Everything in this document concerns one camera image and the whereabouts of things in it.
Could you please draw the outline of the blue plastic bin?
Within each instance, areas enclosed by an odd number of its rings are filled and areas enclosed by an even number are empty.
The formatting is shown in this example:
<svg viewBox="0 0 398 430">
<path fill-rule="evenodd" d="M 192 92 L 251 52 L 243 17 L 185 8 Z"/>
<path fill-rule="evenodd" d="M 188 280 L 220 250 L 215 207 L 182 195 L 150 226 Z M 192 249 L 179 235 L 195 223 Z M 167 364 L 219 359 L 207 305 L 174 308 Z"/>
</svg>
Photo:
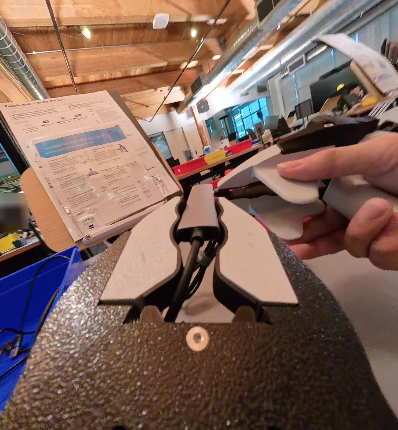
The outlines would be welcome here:
<svg viewBox="0 0 398 430">
<path fill-rule="evenodd" d="M 73 246 L 0 279 L 0 412 L 24 372 L 42 319 L 85 269 Z"/>
</svg>

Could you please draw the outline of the person's right hand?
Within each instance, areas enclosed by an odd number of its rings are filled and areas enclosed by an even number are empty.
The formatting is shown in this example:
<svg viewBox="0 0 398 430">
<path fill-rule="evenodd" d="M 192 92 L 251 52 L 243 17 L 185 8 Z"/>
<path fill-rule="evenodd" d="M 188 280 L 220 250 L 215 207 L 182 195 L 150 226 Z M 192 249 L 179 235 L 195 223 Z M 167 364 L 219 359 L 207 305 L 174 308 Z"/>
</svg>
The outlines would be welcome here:
<svg viewBox="0 0 398 430">
<path fill-rule="evenodd" d="M 329 148 L 309 157 L 281 163 L 278 173 L 296 181 L 319 181 L 361 175 L 398 198 L 398 134 L 388 133 L 352 146 Z M 301 238 L 286 244 L 309 260 L 347 250 L 374 266 L 398 271 L 398 213 L 381 198 L 367 201 L 351 220 L 333 207 L 304 223 Z"/>
</svg>

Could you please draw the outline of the red storage crate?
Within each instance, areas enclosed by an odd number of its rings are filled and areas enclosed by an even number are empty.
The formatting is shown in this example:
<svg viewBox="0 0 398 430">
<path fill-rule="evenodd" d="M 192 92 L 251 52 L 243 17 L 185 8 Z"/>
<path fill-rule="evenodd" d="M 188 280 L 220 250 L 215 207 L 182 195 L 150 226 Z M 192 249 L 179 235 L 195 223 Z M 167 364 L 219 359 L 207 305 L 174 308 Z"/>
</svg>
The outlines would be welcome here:
<svg viewBox="0 0 398 430">
<path fill-rule="evenodd" d="M 230 157 L 232 155 L 238 154 L 245 150 L 250 150 L 251 148 L 252 148 L 252 140 L 249 138 L 239 143 L 231 144 L 229 147 L 226 147 L 225 155 L 226 157 Z"/>
<path fill-rule="evenodd" d="M 201 169 L 202 167 L 207 167 L 207 163 L 204 157 L 200 157 L 200 158 L 185 162 L 183 164 L 176 165 L 172 167 L 172 170 L 175 175 L 185 175 L 197 169 Z"/>
</svg>

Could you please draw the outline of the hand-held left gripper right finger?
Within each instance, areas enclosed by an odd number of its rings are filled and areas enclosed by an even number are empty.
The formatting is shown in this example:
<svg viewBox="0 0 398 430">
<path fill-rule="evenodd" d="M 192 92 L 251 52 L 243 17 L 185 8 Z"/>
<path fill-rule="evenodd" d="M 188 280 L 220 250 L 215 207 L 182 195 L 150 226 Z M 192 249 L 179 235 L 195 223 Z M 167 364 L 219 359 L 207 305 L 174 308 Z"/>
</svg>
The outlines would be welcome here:
<svg viewBox="0 0 398 430">
<path fill-rule="evenodd" d="M 270 234 L 254 217 L 224 197 L 216 200 L 223 241 L 214 260 L 213 293 L 235 314 L 250 307 L 297 307 L 299 300 Z"/>
</svg>

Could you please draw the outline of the grey usb hub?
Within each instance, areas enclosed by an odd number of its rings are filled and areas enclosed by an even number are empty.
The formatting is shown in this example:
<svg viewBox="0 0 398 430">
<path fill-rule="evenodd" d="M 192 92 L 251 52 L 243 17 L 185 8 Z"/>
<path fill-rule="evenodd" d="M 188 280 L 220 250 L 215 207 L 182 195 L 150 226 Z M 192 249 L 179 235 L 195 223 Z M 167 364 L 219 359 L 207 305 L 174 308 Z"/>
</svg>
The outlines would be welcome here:
<svg viewBox="0 0 398 430">
<path fill-rule="evenodd" d="M 177 244 L 189 243 L 190 250 L 164 318 L 166 322 L 175 322 L 184 302 L 197 292 L 221 243 L 213 186 L 193 186 L 183 205 L 175 240 Z"/>
</svg>

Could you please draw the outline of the yellow storage crate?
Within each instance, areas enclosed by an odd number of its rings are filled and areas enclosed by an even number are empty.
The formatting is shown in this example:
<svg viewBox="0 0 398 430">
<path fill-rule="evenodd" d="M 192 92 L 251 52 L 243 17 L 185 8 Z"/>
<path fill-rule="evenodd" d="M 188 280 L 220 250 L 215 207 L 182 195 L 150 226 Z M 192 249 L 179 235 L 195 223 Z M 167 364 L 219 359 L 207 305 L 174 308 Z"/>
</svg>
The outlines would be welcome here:
<svg viewBox="0 0 398 430">
<path fill-rule="evenodd" d="M 204 159 L 207 165 L 211 165 L 214 163 L 218 163 L 226 158 L 225 149 L 220 149 L 218 151 L 214 151 L 210 154 L 205 155 Z"/>
</svg>

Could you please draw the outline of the black monitor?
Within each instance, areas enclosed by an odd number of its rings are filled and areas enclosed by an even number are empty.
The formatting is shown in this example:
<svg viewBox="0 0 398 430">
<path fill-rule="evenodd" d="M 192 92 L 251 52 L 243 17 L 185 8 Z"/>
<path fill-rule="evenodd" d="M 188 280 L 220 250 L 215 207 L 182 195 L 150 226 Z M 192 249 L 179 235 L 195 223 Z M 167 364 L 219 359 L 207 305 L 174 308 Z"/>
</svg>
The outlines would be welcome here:
<svg viewBox="0 0 398 430">
<path fill-rule="evenodd" d="M 322 75 L 316 82 L 309 85 L 314 113 L 322 109 L 327 99 L 340 95 L 343 90 L 356 84 L 358 80 L 349 63 Z"/>
</svg>

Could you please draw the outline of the large silver duct pipe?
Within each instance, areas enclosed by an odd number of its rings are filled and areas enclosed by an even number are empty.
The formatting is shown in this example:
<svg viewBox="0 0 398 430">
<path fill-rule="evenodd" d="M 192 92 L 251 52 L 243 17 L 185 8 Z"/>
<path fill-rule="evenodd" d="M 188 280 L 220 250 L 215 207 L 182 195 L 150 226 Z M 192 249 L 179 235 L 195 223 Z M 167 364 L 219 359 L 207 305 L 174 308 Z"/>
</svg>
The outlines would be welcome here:
<svg viewBox="0 0 398 430">
<path fill-rule="evenodd" d="M 310 49 L 316 36 L 345 29 L 352 22 L 389 1 L 259 1 L 256 18 L 221 55 L 206 74 L 192 84 L 184 104 L 188 107 L 205 99 L 231 73 L 241 76 L 229 89 L 245 92 L 274 73 L 292 59 Z"/>
</svg>

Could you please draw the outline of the ribbed silver ceiling duct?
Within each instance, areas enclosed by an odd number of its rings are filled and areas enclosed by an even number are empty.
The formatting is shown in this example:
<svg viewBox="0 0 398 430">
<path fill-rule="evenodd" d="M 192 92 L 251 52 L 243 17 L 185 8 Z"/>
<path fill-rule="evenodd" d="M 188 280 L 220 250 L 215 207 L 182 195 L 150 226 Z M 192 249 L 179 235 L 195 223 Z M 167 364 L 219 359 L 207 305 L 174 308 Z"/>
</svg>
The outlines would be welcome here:
<svg viewBox="0 0 398 430">
<path fill-rule="evenodd" d="M 0 15 L 0 60 L 35 100 L 50 96 Z"/>
</svg>

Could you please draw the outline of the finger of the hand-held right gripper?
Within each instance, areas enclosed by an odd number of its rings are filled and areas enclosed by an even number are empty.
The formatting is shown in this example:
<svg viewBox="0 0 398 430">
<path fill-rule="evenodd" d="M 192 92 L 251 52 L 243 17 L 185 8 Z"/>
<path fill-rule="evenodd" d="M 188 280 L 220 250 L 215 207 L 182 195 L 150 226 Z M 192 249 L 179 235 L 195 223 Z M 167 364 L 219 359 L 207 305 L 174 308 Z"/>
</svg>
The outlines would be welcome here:
<svg viewBox="0 0 398 430">
<path fill-rule="evenodd" d="M 276 195 L 263 195 L 249 202 L 249 213 L 271 232 L 284 240 L 299 239 L 304 232 L 304 219 L 323 213 L 325 204 L 319 199 L 319 183 L 283 178 L 276 167 L 257 165 L 252 176 Z"/>
<path fill-rule="evenodd" d="M 217 185 L 217 197 L 226 199 L 255 199 L 262 196 L 278 196 L 256 177 L 255 167 L 261 162 L 280 155 L 281 148 L 275 144 L 260 153 L 248 158 L 226 175 Z"/>
</svg>

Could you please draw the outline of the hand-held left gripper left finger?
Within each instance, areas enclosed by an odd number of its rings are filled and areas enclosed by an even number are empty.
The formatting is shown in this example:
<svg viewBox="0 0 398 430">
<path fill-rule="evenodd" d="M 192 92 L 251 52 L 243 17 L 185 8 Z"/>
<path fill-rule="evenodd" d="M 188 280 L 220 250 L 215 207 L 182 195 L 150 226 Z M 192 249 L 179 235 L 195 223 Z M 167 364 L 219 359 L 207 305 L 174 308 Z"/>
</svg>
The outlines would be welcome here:
<svg viewBox="0 0 398 430">
<path fill-rule="evenodd" d="M 153 305 L 161 311 L 170 305 L 182 271 L 174 233 L 180 210 L 183 198 L 174 197 L 132 229 L 99 304 L 140 310 Z"/>
</svg>

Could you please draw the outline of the red plastic bin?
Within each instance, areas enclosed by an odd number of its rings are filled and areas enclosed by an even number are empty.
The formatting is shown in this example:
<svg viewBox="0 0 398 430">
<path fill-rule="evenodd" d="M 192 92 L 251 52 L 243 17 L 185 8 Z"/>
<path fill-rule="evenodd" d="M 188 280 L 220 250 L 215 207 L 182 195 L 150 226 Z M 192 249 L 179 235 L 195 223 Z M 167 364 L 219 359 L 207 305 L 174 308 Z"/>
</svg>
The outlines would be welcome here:
<svg viewBox="0 0 398 430">
<path fill-rule="evenodd" d="M 223 178 L 211 182 L 215 197 L 217 185 Z M 284 240 L 296 240 L 304 234 L 304 224 L 324 212 L 325 204 L 319 198 L 320 185 L 315 182 L 289 180 L 303 191 L 316 191 L 317 199 L 308 203 L 293 203 L 278 196 L 262 196 L 255 199 L 227 199 L 255 217 L 265 228 Z"/>
</svg>

